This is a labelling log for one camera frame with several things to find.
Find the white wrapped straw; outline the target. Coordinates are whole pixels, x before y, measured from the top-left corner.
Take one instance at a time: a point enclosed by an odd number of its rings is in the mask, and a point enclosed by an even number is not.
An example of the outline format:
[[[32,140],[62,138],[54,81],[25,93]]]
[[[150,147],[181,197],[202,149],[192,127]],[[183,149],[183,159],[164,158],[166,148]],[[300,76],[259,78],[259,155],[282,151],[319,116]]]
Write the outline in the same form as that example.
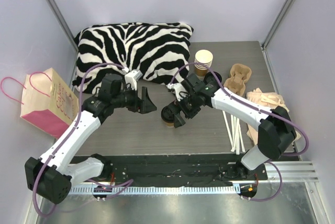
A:
[[[223,117],[224,117],[226,129],[227,129],[227,133],[228,133],[228,138],[229,138],[229,141],[230,141],[230,144],[231,144],[231,152],[234,152],[235,151],[234,141],[232,139],[232,135],[231,135],[230,127],[229,127],[229,124],[228,124],[228,119],[227,119],[226,112],[222,111],[222,114],[223,114]]]
[[[243,153],[245,153],[245,146],[243,142],[243,137],[242,137],[242,131],[241,131],[241,126],[240,126],[240,121],[238,120],[238,133],[239,133],[239,141],[240,141],[240,148]]]
[[[234,117],[234,147],[236,155],[240,154],[240,123],[239,118]]]
[[[235,120],[235,116],[230,115],[231,117],[231,146],[232,152],[236,151],[236,120]]]

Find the zebra print pillow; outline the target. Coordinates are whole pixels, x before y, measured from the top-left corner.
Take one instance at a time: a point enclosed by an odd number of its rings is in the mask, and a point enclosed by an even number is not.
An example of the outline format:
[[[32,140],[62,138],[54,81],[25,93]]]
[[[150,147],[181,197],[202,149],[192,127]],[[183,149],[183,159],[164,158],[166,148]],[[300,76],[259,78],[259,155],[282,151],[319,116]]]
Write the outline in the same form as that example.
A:
[[[106,74],[140,70],[145,81],[179,83],[188,76],[190,38],[186,23],[92,25],[74,41],[78,47],[73,87],[94,94]]]

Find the pink paper gift bag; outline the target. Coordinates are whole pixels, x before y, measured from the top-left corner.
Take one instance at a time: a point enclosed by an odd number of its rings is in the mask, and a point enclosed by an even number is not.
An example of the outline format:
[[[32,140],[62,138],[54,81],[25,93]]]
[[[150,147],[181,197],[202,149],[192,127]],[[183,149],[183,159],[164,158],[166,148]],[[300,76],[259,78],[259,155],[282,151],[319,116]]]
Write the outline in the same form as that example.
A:
[[[17,81],[13,77],[4,77]],[[20,117],[50,136],[58,139],[72,124],[79,113],[79,99],[62,77],[53,69],[26,75],[21,99],[8,95],[8,98],[20,104]]]

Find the black cup lid stack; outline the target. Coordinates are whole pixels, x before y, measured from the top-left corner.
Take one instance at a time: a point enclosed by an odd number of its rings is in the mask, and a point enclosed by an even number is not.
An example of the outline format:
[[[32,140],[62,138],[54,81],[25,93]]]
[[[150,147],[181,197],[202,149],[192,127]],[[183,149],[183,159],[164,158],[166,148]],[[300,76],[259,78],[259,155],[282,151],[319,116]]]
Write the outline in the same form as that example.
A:
[[[212,85],[212,86],[219,86],[217,79],[219,80],[220,83],[222,83],[222,77],[218,72],[214,72],[214,74],[212,74],[211,72],[208,72],[203,81],[206,85]]]

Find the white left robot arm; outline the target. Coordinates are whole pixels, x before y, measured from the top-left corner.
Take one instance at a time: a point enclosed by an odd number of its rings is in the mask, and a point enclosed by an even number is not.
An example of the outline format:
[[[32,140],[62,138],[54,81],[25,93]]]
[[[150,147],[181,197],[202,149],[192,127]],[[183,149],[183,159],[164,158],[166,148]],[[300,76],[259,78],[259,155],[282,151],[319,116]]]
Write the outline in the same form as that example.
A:
[[[147,114],[157,107],[142,87],[138,96],[137,81],[142,73],[133,70],[125,76],[107,74],[97,96],[86,99],[80,113],[57,142],[40,158],[30,157],[25,163],[27,185],[30,190],[54,204],[62,202],[73,186],[91,178],[107,181],[111,177],[110,161],[93,154],[85,161],[70,165],[73,157],[101,124],[117,108]]]

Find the black plastic cup lid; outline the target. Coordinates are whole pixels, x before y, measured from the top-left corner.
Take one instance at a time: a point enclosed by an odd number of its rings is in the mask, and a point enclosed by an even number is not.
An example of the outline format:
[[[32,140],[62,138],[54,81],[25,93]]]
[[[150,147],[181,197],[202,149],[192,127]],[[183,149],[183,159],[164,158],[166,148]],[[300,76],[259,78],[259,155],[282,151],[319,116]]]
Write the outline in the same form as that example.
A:
[[[161,110],[161,118],[166,124],[174,124],[174,114],[168,106]]]

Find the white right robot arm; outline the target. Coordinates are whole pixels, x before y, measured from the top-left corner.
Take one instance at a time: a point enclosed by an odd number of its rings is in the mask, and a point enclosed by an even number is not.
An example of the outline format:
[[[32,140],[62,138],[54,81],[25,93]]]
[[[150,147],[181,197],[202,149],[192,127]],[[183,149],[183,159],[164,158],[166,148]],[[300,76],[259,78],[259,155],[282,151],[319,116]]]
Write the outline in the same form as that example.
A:
[[[208,106],[225,111],[257,130],[257,144],[242,156],[236,167],[241,179],[249,179],[264,162],[280,158],[296,138],[285,108],[271,109],[242,98],[224,88],[216,76],[206,83],[191,74],[180,83],[168,84],[168,89],[176,95],[176,101],[168,105],[176,128],[185,124],[180,113],[191,119],[202,106]]]

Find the brown cardboard cup carrier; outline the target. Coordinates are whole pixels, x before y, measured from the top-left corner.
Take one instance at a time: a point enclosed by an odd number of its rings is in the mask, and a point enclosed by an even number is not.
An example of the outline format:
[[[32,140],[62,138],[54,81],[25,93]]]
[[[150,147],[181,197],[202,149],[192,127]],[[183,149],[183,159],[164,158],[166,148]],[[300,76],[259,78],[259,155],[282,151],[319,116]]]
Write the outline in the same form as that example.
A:
[[[246,82],[250,79],[252,70],[243,64],[236,63],[230,70],[230,77],[226,79],[224,87],[237,94],[243,96],[246,89]]]

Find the beige folded cloth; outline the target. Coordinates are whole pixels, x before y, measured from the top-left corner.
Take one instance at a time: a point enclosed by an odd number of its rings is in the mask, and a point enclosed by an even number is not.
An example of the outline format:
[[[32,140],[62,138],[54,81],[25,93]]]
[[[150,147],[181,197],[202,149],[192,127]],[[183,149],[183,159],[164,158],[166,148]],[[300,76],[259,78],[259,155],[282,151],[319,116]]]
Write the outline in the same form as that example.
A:
[[[260,90],[260,88],[256,88],[251,92],[247,92],[246,98],[253,103],[269,107],[271,109],[281,106],[289,112],[289,109],[285,105],[283,96],[277,94],[276,92],[264,93]],[[254,145],[257,145],[258,132],[250,125],[248,125],[247,136],[253,141]]]

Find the perforated metal rail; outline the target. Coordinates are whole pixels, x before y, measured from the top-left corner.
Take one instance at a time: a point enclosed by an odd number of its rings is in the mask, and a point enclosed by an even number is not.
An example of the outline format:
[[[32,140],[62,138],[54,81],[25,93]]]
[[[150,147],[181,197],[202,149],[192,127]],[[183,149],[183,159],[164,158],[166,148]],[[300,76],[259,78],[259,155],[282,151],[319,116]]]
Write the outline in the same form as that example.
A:
[[[73,187],[69,195],[195,195],[195,194],[239,194],[239,184],[215,187],[116,187],[107,189],[94,183],[81,184]]]

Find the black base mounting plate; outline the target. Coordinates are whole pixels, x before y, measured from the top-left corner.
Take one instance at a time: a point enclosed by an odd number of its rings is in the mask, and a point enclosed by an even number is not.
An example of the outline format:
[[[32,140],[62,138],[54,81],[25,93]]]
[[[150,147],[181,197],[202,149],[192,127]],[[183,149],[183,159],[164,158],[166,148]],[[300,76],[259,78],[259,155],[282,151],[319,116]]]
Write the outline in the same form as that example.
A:
[[[133,180],[133,187],[215,187],[234,181],[266,181],[264,165],[248,172],[238,166],[234,154],[173,154],[105,156],[107,172],[93,177],[96,182],[119,185]]]

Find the stack of paper cups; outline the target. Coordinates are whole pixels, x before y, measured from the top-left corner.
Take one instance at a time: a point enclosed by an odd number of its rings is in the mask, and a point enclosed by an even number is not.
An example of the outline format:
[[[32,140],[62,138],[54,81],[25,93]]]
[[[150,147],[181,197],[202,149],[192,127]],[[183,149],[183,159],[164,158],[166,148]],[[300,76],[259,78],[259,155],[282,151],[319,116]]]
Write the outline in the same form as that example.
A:
[[[207,74],[208,68],[211,67],[213,58],[214,56],[209,50],[202,49],[196,52],[194,71],[198,77],[204,77]]]

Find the brown paper coffee cup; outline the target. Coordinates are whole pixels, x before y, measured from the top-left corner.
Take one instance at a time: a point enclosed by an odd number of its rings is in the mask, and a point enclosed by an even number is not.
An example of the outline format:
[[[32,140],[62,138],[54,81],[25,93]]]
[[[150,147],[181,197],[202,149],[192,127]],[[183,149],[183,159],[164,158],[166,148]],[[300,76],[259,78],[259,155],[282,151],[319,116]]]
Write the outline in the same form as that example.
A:
[[[174,122],[173,121],[165,121],[164,123],[167,127],[174,127]]]

